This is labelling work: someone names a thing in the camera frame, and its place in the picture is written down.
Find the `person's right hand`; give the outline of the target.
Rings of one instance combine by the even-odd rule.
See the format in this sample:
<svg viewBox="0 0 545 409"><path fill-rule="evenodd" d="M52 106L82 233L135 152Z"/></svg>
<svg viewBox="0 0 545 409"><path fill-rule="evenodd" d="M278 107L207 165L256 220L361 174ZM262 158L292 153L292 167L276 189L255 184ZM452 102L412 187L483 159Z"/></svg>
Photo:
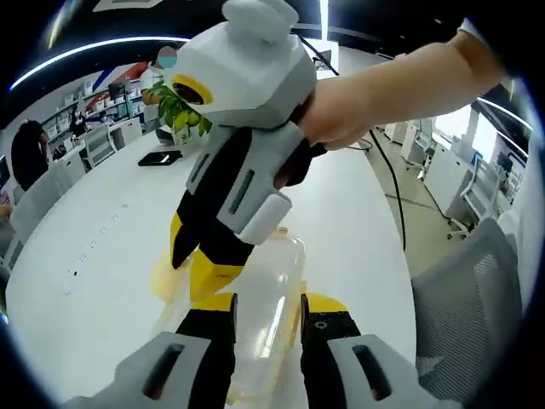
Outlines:
<svg viewBox="0 0 545 409"><path fill-rule="evenodd" d="M390 120L381 86L374 68L320 80L297 126L312 145L320 143L329 151L347 147Z"/></svg>

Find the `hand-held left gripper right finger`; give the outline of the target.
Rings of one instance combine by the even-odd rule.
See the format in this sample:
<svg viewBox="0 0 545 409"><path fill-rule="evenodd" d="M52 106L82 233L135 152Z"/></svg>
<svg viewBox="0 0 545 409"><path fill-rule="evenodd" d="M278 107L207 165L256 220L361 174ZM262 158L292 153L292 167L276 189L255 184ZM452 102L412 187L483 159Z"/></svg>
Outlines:
<svg viewBox="0 0 545 409"><path fill-rule="evenodd" d="M460 408L418 382L416 368L376 335L360 333L347 308L301 295L301 373L310 408Z"/></svg>

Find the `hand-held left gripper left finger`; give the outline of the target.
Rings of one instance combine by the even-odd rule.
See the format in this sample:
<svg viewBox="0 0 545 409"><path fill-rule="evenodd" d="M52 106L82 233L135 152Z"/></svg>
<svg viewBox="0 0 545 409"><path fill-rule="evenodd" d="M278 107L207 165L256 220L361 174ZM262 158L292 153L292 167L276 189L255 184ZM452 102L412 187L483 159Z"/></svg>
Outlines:
<svg viewBox="0 0 545 409"><path fill-rule="evenodd" d="M223 408L235 368L238 295L213 295L122 360L113 381L64 408Z"/></svg>

